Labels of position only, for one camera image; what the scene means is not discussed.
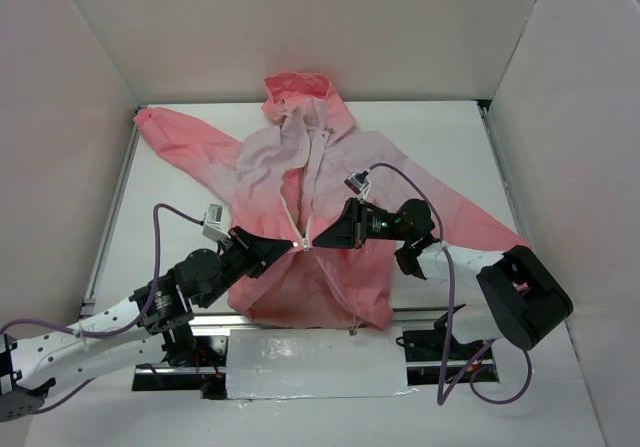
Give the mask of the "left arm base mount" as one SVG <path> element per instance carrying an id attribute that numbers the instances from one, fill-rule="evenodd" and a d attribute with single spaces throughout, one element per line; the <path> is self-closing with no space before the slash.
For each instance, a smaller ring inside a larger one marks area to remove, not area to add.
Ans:
<path id="1" fill-rule="evenodd" d="M 227 398 L 226 365 L 229 332 L 216 335 L 196 335 L 196 347 L 191 356 L 177 366 L 167 361 L 137 366 L 131 390 L 133 392 L 197 393 L 202 399 Z"/>

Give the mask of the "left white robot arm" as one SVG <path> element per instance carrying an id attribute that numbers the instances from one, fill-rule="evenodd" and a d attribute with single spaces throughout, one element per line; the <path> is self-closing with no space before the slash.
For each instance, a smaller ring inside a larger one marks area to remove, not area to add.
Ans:
<path id="1" fill-rule="evenodd" d="M 294 244 L 235 227 L 220 246 L 193 251 L 156 283 L 65 332 L 3 335 L 2 421 L 42 413 L 47 398 L 125 367 L 189 363 L 196 353 L 192 308 L 210 306 L 244 277 L 260 277 Z"/>

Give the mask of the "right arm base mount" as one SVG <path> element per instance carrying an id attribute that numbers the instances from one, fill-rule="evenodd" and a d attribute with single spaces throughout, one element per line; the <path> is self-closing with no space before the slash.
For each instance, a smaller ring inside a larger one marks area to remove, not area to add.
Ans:
<path id="1" fill-rule="evenodd" d="M 407 381 L 410 386 L 436 385 L 444 348 L 446 311 L 438 308 L 394 309 L 392 326 L 400 327 L 401 334 L 396 344 L 404 351 Z M 486 344 L 475 341 L 460 344 L 451 342 L 447 361 L 445 382 L 450 383 L 457 372 Z M 460 383 L 469 383 L 472 374 L 477 373 L 476 382 L 499 382 L 494 356 L 489 349 L 465 371 Z"/>

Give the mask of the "pink hooded zip jacket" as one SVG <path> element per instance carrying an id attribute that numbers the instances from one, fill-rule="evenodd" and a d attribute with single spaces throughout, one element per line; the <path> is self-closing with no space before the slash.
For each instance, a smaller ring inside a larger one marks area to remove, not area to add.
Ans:
<path id="1" fill-rule="evenodd" d="M 391 309 L 393 242 L 368 241 L 355 250 L 312 246 L 337 220 L 353 172 L 369 169 L 370 200 L 396 211 L 426 196 L 440 214 L 448 243 L 507 251 L 519 236 L 422 169 L 386 136 L 360 131 L 331 81 L 317 73 L 281 73 L 265 81 L 268 125 L 236 140 L 207 123 L 173 110 L 149 107 L 135 124 L 166 162 L 205 186 L 229 209 L 233 225 L 293 248 L 261 277 L 242 278 L 229 306 L 252 309 L 343 308 L 382 325 Z"/>

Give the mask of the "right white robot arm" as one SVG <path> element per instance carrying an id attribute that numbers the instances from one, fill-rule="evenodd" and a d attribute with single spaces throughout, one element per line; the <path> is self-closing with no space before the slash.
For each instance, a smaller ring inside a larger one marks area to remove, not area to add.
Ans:
<path id="1" fill-rule="evenodd" d="M 435 334 L 437 351 L 457 358 L 470 343 L 506 339 L 532 350 L 569 317 L 574 309 L 568 294 L 538 257 L 524 245 L 506 252 L 449 245 L 436 238 L 429 204 L 407 200 L 390 213 L 357 198 L 346 201 L 338 219 L 313 240 L 320 248 L 358 249 L 369 239 L 401 241 L 394 252 L 407 276 L 454 282 L 482 293 L 480 305 L 454 309 L 453 321 Z"/>

